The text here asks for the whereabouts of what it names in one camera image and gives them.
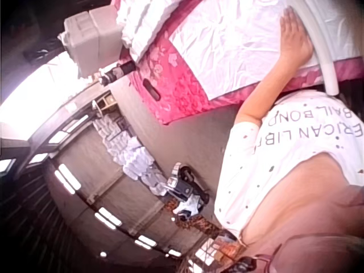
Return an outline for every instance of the dark wall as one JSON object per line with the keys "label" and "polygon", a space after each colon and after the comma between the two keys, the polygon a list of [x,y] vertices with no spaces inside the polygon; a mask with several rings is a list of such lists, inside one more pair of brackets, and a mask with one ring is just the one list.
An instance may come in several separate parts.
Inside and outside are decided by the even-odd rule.
{"label": "dark wall", "polygon": [[40,168],[1,184],[0,210],[3,269],[101,272],[103,262],[65,224]]}

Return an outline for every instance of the bed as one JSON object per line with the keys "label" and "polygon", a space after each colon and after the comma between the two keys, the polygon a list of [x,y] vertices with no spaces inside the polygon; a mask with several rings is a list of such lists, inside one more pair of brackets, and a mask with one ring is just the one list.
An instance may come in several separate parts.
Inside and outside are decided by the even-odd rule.
{"label": "bed", "polygon": [[[196,69],[191,68],[191,58],[186,61],[186,55],[183,58],[183,54],[180,53],[181,48],[179,51],[174,46],[171,37],[176,36],[180,26],[188,21],[188,16],[196,12],[196,7],[199,4],[205,5],[206,2],[203,0],[182,1],[140,59],[139,69],[129,74],[131,84],[136,88],[149,110],[162,124],[169,124],[172,121],[218,107],[240,104],[259,82],[248,82],[243,87],[221,96],[218,94],[216,97],[214,94],[208,95],[200,83],[201,78],[199,81],[195,76]],[[119,9],[120,0],[113,0],[111,4]],[[352,54],[354,57],[348,57],[349,54],[345,56],[345,59],[334,62],[338,81],[364,77],[363,58],[356,57],[355,54]],[[129,60],[130,55],[127,51],[123,51],[120,62]],[[151,96],[145,87],[146,82],[150,83],[159,93],[159,100]],[[284,92],[322,83],[323,78],[319,66],[311,65],[301,69],[299,74],[286,86]]]}

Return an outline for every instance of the person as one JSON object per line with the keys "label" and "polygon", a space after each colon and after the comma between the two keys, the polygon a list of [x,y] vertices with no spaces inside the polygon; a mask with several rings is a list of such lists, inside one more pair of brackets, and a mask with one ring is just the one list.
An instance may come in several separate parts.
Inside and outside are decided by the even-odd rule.
{"label": "person", "polygon": [[247,246],[225,271],[249,260],[254,272],[351,272],[364,253],[364,125],[316,90],[276,101],[313,55],[291,7],[280,28],[279,60],[239,109],[224,154],[214,212]]}

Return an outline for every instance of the fingers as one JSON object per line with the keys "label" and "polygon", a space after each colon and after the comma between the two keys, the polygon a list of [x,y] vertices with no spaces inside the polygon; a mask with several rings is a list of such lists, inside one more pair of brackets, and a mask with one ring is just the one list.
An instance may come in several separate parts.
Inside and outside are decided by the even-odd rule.
{"label": "fingers", "polygon": [[286,26],[286,32],[290,33],[292,31],[292,26],[288,9],[284,9],[283,11],[283,20],[284,20],[284,25]]}
{"label": "fingers", "polygon": [[286,33],[286,22],[284,20],[284,17],[281,17],[280,18],[280,32],[282,34],[285,34]]}
{"label": "fingers", "polygon": [[305,34],[303,23],[292,7],[284,9],[284,14],[280,19],[280,28],[282,32],[286,32],[288,34]]}
{"label": "fingers", "polygon": [[291,28],[293,32],[298,31],[297,16],[292,7],[288,7],[289,21],[291,22]]}

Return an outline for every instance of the white pipe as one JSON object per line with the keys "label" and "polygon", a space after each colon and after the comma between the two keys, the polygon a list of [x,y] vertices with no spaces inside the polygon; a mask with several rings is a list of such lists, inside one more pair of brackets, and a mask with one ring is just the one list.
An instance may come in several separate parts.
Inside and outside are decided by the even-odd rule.
{"label": "white pipe", "polygon": [[334,62],[315,16],[313,16],[305,0],[287,0],[287,3],[293,7],[298,16],[301,18],[307,33],[311,37],[312,44],[315,47],[318,62],[320,63],[326,93],[330,96],[338,95],[339,86]]}

